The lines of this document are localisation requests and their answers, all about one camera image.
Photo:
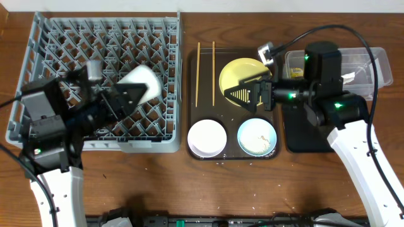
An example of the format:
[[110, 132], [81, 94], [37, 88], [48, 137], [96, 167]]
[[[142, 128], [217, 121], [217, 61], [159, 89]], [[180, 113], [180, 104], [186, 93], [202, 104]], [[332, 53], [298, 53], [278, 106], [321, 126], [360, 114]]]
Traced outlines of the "white cup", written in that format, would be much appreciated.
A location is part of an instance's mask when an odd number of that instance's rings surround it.
[[138, 102], [139, 105], [160, 96], [162, 93], [162, 84], [159, 77], [145, 65], [134, 68], [118, 84], [145, 84], [147, 89]]

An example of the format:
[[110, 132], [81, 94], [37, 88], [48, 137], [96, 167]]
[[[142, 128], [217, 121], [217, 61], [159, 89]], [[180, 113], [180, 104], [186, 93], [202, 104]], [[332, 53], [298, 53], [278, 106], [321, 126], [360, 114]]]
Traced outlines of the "yellow round plate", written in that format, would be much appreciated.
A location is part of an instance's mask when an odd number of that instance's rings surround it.
[[269, 69], [260, 61], [252, 58], [239, 58], [229, 62], [220, 73], [219, 88], [224, 95], [226, 89], [239, 84], [239, 81], [259, 73], [267, 73]]

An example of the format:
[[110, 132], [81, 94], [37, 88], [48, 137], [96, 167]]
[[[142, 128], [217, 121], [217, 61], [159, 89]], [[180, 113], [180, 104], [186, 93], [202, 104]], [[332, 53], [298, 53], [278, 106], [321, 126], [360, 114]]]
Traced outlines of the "light blue bowl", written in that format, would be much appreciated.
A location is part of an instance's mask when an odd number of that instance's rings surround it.
[[240, 125], [237, 131], [237, 142], [250, 156], [270, 156], [275, 152], [277, 133], [267, 120], [252, 118]]

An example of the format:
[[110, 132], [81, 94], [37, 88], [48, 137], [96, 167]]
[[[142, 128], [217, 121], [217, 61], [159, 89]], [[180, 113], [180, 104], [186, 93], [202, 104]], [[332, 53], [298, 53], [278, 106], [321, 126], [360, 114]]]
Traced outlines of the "white small bowl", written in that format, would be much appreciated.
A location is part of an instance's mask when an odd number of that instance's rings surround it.
[[191, 126], [187, 143], [196, 156], [212, 158], [224, 150], [227, 144], [227, 133], [216, 120], [204, 119]]

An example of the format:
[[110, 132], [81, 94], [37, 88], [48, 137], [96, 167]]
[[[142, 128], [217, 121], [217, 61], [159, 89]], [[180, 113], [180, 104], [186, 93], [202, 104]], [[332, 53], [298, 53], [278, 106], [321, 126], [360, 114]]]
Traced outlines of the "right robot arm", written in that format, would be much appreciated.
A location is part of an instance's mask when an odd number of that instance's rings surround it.
[[224, 95], [254, 113], [277, 103], [304, 108], [311, 125], [327, 132], [329, 146], [342, 160], [364, 204], [371, 226], [403, 226], [403, 186], [384, 155], [372, 125], [366, 100], [343, 89], [342, 54], [328, 41], [306, 46], [301, 80], [282, 79], [280, 56], [271, 45], [260, 47], [265, 66], [274, 65], [271, 78], [250, 76]]

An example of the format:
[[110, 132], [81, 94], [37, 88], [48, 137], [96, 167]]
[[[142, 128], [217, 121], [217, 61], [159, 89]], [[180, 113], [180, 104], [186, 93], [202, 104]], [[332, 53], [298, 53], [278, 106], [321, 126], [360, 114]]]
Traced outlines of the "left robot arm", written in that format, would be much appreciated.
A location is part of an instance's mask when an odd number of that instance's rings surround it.
[[24, 136], [20, 160], [43, 226], [86, 226], [83, 202], [84, 138], [133, 113], [150, 90], [160, 91], [155, 73], [138, 66], [110, 90], [94, 92], [100, 73], [85, 66], [61, 78], [23, 87], [21, 101], [34, 136]]

